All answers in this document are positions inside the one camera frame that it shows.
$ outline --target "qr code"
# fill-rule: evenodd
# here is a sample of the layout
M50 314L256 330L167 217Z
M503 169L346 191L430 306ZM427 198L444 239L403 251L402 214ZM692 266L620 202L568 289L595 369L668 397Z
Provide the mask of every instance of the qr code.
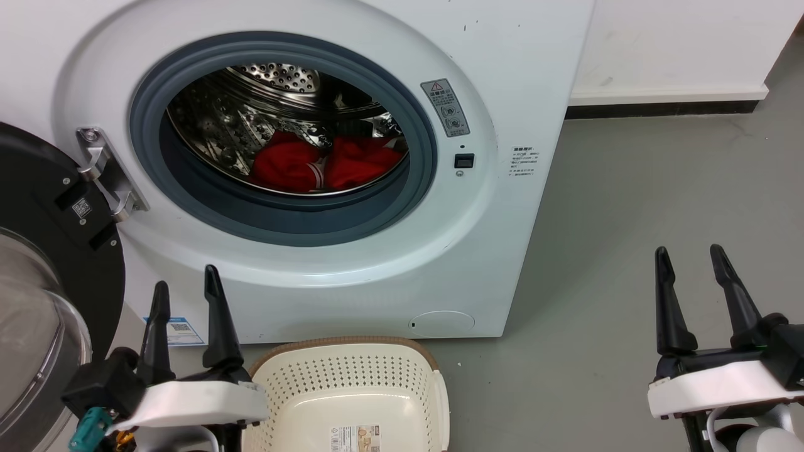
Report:
M72 205L72 211L78 215L78 218L84 218L89 212L92 212L92 208L89 207L86 198L81 198L77 203Z

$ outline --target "black baseboard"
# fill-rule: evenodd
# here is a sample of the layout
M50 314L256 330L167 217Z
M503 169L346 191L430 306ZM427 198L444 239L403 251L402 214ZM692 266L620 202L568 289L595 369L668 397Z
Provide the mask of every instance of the black baseboard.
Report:
M668 102L662 104L575 105L567 107L564 119L602 117L678 116L685 114L751 113L759 101Z

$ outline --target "gray floor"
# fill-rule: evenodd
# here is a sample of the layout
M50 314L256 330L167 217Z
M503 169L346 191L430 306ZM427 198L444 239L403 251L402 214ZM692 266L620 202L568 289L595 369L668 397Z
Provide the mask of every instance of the gray floor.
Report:
M762 312L804 323L804 40L768 86L750 115L564 124L505 336L426 342L447 380L451 450L685 450L680 421L646 403L659 245L701 347L731 335L712 243ZM126 313L117 342L141 333ZM198 371L201 350L172 359Z

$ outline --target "gray rubber seal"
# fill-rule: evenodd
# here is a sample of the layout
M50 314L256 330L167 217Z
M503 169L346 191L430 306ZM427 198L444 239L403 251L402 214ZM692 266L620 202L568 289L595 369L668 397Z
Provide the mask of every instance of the gray rubber seal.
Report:
M408 161L365 190L309 199L264 193L217 174L178 139L165 121L165 109L193 80L253 61L316 69L362 89L400 124ZM387 228L425 196L437 164L435 135L425 111L390 73L332 43L269 31L215 36L166 57L134 96L130 131L146 173L180 208L233 235L290 246L340 244Z

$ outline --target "white wall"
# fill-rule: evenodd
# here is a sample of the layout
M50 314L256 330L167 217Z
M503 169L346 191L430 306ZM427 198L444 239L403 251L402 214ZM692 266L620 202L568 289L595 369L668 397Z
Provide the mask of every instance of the white wall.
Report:
M597 0L570 105L763 99L804 0Z

